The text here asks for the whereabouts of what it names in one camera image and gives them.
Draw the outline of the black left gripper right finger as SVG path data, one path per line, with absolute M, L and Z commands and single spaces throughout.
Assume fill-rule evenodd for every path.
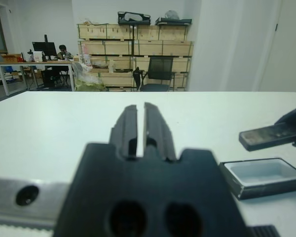
M 172 133 L 159 108 L 149 102 L 145 102 L 144 108 L 144 152 L 153 146 L 162 160 L 175 161 Z

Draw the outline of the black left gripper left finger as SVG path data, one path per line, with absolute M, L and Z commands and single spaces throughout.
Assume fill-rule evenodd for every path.
M 118 156 L 135 158 L 137 142 L 137 108 L 136 105 L 130 105 L 124 108 L 111 129 L 110 144 L 115 146 Z

